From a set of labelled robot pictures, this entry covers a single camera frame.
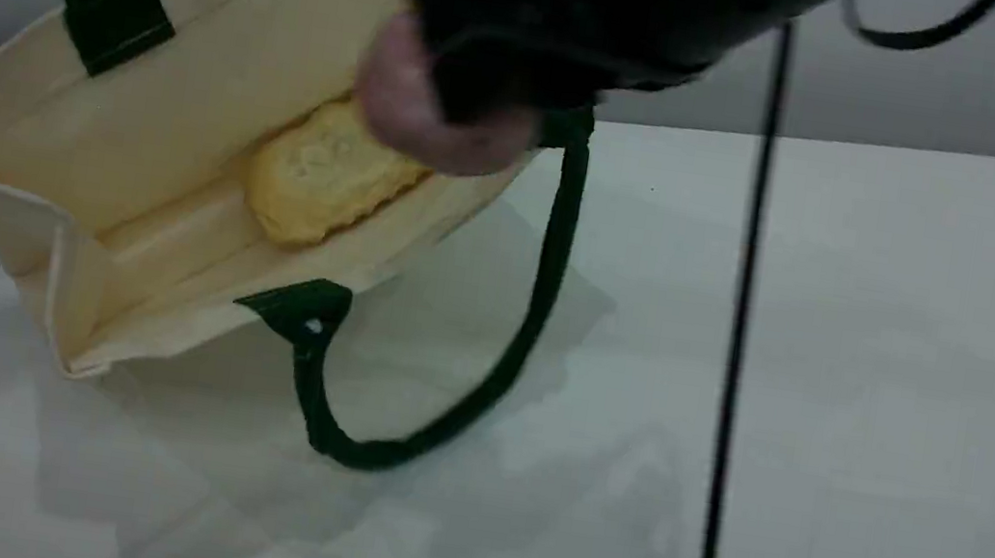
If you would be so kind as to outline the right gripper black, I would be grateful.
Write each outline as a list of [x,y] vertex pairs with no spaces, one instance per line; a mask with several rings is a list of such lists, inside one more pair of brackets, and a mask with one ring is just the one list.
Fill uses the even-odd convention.
[[830,0],[413,0],[442,116],[575,111],[681,86]]

